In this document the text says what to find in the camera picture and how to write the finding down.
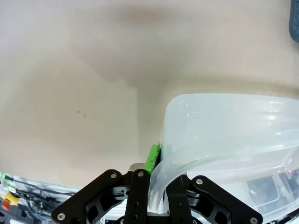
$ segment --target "green object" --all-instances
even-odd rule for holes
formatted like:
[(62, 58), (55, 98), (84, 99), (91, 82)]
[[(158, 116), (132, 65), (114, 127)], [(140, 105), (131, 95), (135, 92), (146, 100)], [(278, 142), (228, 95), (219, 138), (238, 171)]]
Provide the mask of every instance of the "green object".
[(5, 175), (4, 173), (0, 173), (0, 176), (6, 180), (14, 181), (14, 179), (12, 177), (9, 177), (9, 176)]
[(161, 152), (160, 144), (151, 146), (149, 156), (145, 162), (145, 167), (144, 167), (144, 169), (149, 174), (152, 174), (154, 168), (160, 162), (159, 161), (160, 160), (160, 152)]
[(10, 189), (10, 190), (14, 190), (15, 191), (15, 187), (13, 187), (11, 185), (8, 185), (7, 188)]

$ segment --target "white tabletop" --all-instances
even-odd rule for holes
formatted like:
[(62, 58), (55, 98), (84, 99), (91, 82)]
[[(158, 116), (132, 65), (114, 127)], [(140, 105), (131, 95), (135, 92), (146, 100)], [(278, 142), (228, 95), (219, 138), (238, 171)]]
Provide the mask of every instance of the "white tabletop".
[(0, 15), (0, 170), (14, 175), (125, 173), (178, 94), (298, 94), (289, 0), (10, 0)]

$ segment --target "translucent plastic container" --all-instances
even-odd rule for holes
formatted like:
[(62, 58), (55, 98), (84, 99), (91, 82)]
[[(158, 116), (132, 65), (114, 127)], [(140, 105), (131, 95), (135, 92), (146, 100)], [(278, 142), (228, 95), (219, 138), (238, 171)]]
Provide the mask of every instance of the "translucent plastic container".
[(264, 222), (299, 207), (299, 100), (243, 94), (188, 94), (167, 106), (162, 162), (149, 208), (188, 172), (205, 175), (259, 211)]

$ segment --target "red component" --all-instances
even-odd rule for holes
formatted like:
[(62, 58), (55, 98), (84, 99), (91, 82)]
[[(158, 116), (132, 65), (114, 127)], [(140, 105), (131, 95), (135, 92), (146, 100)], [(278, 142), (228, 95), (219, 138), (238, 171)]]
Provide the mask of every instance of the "red component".
[(7, 200), (7, 199), (5, 199), (5, 200), (3, 201), (3, 203), (2, 203), (2, 208), (3, 208), (4, 210), (8, 211), (9, 208), (10, 208), (10, 201)]

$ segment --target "yellow component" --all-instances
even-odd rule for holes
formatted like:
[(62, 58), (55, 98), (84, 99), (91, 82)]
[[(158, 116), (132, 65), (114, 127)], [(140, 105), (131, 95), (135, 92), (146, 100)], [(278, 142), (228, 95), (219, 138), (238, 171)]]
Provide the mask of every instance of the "yellow component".
[(10, 205), (17, 205), (19, 203), (19, 198), (13, 196), (10, 192), (8, 192), (6, 195), (0, 195), (0, 197), (3, 198), (3, 200), (7, 199), (10, 201)]

